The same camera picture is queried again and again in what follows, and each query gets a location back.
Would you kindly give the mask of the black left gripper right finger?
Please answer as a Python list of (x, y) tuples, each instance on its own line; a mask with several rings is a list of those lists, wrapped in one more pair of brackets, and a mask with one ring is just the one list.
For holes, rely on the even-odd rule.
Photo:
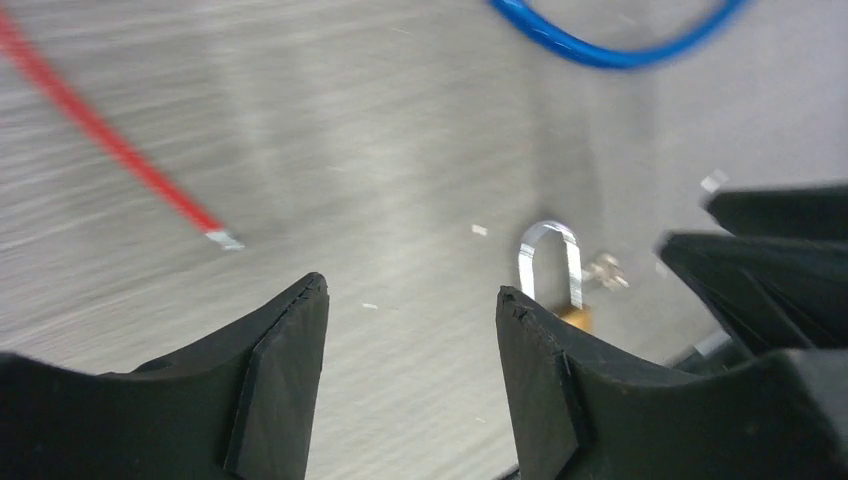
[(843, 479), (847, 355), (783, 350), (703, 376), (643, 360), (512, 287), (496, 329), (524, 479)]

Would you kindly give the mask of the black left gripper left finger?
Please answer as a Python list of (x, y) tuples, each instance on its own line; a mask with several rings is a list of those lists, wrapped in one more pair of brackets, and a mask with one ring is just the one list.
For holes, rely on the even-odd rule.
[(1, 356), (5, 479), (302, 479), (329, 295), (310, 273), (128, 373)]

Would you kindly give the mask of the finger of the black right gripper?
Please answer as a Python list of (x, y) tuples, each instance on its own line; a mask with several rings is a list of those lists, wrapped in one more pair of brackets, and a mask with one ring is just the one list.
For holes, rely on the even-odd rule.
[(847, 239), (845, 185), (725, 190), (712, 195), (704, 208), (719, 226), (736, 236)]
[(847, 345), (844, 241), (678, 232), (659, 254), (748, 355)]

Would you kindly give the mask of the brass padlock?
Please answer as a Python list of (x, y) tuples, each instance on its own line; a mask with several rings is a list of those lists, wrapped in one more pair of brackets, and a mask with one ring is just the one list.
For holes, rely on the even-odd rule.
[[(539, 243), (547, 234), (560, 239), (559, 252), (549, 245), (536, 261)], [(517, 253), (519, 289), (540, 302), (561, 321), (592, 332), (592, 313), (584, 303), (581, 250), (574, 232), (557, 220), (541, 220), (521, 235)]]

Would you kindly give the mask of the padlock keys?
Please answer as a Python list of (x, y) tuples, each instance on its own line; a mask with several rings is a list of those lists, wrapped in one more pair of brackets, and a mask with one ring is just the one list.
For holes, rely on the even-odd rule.
[(583, 282), (617, 291), (629, 287), (619, 260), (610, 253), (601, 253), (583, 268)]

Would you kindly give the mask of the red cable lock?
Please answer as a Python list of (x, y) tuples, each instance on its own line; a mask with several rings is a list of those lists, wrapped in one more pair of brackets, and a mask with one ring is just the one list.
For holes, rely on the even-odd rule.
[(238, 240), (224, 223), (156, 168), (139, 149), (88, 104), (51, 67), (6, 9), (1, 10), (1, 51), (48, 103), (61, 111), (84, 136), (176, 214), (225, 251), (240, 251), (245, 248), (244, 243)]

